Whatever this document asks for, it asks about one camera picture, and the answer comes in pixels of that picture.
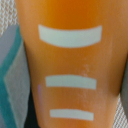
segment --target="orange bottle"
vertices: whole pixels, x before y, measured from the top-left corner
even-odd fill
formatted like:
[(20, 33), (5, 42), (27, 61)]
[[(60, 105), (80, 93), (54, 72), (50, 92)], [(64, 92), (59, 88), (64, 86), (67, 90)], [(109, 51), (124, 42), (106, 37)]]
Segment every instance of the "orange bottle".
[(128, 48), (125, 0), (16, 0), (41, 128), (112, 128)]

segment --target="white label stripe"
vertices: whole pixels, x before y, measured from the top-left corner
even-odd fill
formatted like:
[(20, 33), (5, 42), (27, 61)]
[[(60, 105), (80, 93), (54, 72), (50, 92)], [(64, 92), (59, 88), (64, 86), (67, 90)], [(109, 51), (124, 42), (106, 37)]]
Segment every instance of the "white label stripe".
[(53, 109), (50, 110), (50, 117), (52, 118), (67, 118), (77, 120), (94, 120), (94, 114), (87, 111), (81, 111), (76, 109)]
[(62, 30), (39, 25), (40, 39), (48, 44), (64, 47), (86, 47), (101, 41), (102, 26), (81, 30)]
[(96, 90), (97, 80), (77, 75), (55, 75), (45, 78), (47, 87), (70, 87)]

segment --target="orange liquid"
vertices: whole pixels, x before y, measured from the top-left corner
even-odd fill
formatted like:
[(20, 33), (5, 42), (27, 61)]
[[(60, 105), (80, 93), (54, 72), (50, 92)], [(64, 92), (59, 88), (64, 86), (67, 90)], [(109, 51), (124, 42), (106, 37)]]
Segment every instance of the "orange liquid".
[[(16, 0), (41, 128), (112, 128), (127, 59), (127, 4), (111, 0)], [(101, 41), (62, 48), (39, 38), (38, 25), (82, 30), (102, 25)], [(97, 80), (96, 90), (46, 87), (51, 75), (73, 74)], [(51, 118), (51, 109), (79, 109), (94, 120)]]

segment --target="gray fabric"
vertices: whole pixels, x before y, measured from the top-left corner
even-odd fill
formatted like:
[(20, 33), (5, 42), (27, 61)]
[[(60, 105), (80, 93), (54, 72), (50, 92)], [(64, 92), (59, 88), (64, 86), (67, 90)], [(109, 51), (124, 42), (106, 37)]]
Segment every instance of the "gray fabric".
[(126, 64), (125, 74), (124, 74), (124, 79), (123, 79), (123, 84), (121, 89), (121, 101), (124, 107), (126, 117), (128, 119), (128, 61)]
[(17, 25), (13, 25), (0, 38), (0, 66), (14, 43)]
[(4, 81), (17, 128), (23, 128), (27, 116), (30, 91), (29, 73), (23, 43)]

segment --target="white stripe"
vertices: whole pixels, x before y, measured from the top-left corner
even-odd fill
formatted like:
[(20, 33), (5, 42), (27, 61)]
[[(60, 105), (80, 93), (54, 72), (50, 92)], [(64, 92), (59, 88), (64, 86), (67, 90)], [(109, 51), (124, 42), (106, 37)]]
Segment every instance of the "white stripe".
[(101, 41), (102, 26), (91, 29), (62, 30), (39, 25), (39, 36), (42, 41), (58, 47), (86, 47)]
[(96, 89), (97, 80), (77, 75), (55, 75), (45, 78), (47, 87)]
[(78, 120), (94, 120), (94, 114), (91, 112), (74, 110), (74, 109), (56, 109), (50, 110), (50, 116), (52, 118), (67, 118), (67, 119), (78, 119)]

